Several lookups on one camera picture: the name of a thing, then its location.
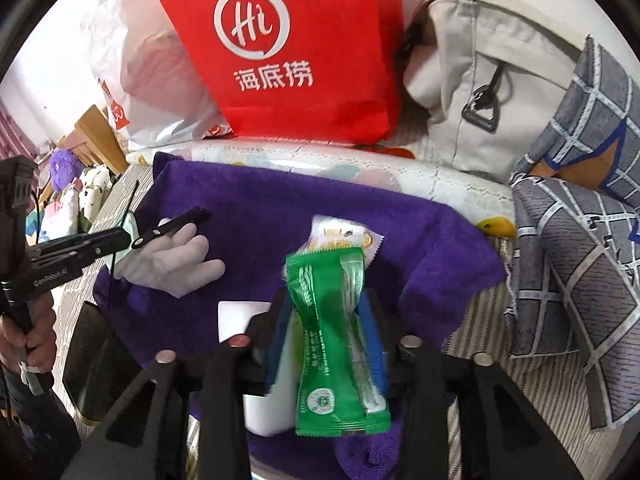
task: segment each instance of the gray plaid fabric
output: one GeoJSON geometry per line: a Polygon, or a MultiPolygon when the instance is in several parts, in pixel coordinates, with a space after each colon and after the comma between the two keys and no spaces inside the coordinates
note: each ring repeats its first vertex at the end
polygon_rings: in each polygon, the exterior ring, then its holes
{"type": "Polygon", "coordinates": [[[554,170],[601,154],[618,140],[604,193],[640,206],[640,89],[613,56],[588,37],[574,78],[555,116],[515,173],[544,160],[554,170]]]}
{"type": "Polygon", "coordinates": [[[591,427],[617,427],[640,410],[640,247],[628,239],[636,213],[556,178],[521,175],[513,193],[512,352],[567,350],[575,338],[591,427]]]}
{"type": "Polygon", "coordinates": [[[639,410],[638,124],[638,85],[588,37],[558,111],[513,177],[511,352],[523,357],[579,349],[593,428],[620,425],[639,410]],[[599,159],[610,165],[599,192],[523,175],[541,161],[559,171],[614,143],[613,163],[599,159]]]}

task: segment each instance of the white glove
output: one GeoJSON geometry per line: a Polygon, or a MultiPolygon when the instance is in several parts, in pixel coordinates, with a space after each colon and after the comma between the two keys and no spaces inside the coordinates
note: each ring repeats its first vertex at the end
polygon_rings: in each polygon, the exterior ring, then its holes
{"type": "Polygon", "coordinates": [[[142,249],[131,250],[116,264],[113,277],[164,290],[174,298],[217,280],[225,273],[225,264],[222,260],[204,262],[209,241],[195,234],[196,225],[187,224],[175,234],[155,238],[142,249]]]}

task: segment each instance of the white wall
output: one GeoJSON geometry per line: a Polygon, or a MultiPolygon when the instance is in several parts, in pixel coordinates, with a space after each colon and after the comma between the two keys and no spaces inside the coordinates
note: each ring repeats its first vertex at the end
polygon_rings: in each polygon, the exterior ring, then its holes
{"type": "MultiPolygon", "coordinates": [[[[69,133],[91,105],[104,105],[79,48],[80,23],[97,0],[59,0],[38,24],[0,83],[18,124],[39,144],[69,133]]],[[[410,19],[420,0],[404,0],[410,19]]],[[[523,0],[586,35],[593,34],[640,81],[640,62],[593,0],[523,0]]]]}
{"type": "Polygon", "coordinates": [[[15,57],[0,98],[39,145],[59,140],[91,104],[104,97],[79,47],[80,23],[97,0],[58,0],[15,57]]]}

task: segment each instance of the white plastic bag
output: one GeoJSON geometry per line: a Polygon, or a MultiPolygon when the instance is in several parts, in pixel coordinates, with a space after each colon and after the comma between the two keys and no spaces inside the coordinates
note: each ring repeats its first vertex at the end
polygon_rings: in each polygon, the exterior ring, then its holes
{"type": "Polygon", "coordinates": [[[133,149],[228,132],[159,0],[99,0],[82,42],[109,122],[133,149]]]}

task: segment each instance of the metal screw head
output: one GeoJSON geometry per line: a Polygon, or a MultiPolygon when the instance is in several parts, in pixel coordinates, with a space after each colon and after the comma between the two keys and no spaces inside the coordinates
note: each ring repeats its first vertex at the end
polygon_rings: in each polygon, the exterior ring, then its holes
{"type": "Polygon", "coordinates": [[[229,346],[233,348],[244,348],[249,346],[251,338],[247,334],[236,334],[229,339],[229,346]]]}
{"type": "Polygon", "coordinates": [[[405,348],[420,348],[422,346],[422,339],[417,335],[406,335],[400,339],[400,344],[405,348]]]}
{"type": "Polygon", "coordinates": [[[173,363],[176,357],[173,350],[161,350],[156,354],[156,361],[162,364],[173,363]]]}
{"type": "Polygon", "coordinates": [[[480,352],[474,355],[474,362],[478,366],[491,366],[492,364],[494,364],[494,358],[486,352],[480,352]]]}

